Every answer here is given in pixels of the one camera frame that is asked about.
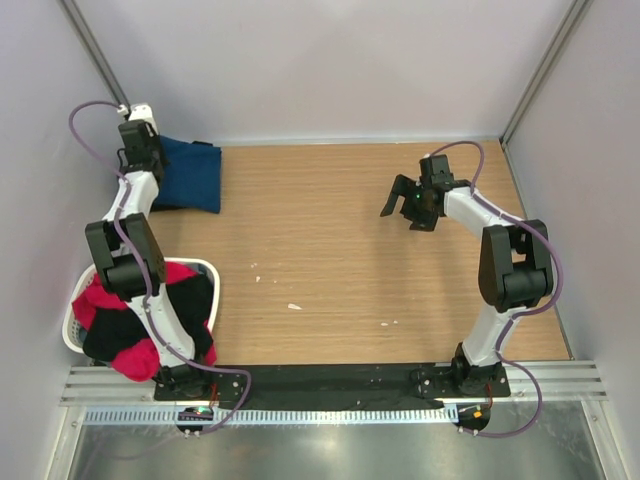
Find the blue printed t-shirt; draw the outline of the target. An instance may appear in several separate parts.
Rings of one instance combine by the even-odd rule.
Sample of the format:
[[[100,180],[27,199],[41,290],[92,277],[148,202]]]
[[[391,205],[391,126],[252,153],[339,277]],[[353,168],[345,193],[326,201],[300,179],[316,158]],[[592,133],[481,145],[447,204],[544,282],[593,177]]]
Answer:
[[[165,168],[153,211],[196,209],[221,211],[222,149],[160,137],[169,165]]]

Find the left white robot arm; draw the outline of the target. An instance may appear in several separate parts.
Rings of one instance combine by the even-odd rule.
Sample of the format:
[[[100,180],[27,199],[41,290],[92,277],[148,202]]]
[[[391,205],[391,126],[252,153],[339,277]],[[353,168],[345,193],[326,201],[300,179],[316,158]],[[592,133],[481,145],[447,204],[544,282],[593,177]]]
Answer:
[[[118,191],[103,218],[85,227],[94,267],[105,290],[133,310],[149,334],[159,356],[160,392],[202,399],[212,376],[195,365],[202,357],[171,304],[165,257],[148,222],[168,160],[150,121],[129,119],[118,130],[124,155]]]

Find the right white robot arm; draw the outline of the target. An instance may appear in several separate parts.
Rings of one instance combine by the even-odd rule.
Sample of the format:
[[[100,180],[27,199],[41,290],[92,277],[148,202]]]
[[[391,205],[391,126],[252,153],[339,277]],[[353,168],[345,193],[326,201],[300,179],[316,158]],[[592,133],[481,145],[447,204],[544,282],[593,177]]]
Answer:
[[[499,380],[504,346],[519,318],[554,291],[548,231],[544,222],[514,217],[470,181],[455,179],[445,155],[426,156],[419,166],[417,180],[395,177],[380,215],[391,215],[401,202],[400,214],[414,231],[432,232],[448,217],[480,240],[477,278],[484,305],[445,374],[454,391],[479,396]]]

